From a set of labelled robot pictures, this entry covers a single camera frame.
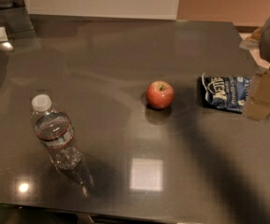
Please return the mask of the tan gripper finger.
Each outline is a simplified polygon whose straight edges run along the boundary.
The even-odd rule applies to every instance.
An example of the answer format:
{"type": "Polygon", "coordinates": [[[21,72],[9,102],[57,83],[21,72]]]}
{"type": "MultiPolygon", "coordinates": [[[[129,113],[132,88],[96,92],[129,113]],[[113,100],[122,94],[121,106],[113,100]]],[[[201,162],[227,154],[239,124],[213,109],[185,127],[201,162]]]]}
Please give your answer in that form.
{"type": "Polygon", "coordinates": [[[257,49],[260,46],[261,36],[262,28],[259,27],[246,38],[244,38],[239,44],[239,47],[246,50],[257,49]]]}
{"type": "Polygon", "coordinates": [[[256,72],[250,83],[249,96],[243,115],[253,120],[264,120],[270,114],[270,67],[256,72]]]}

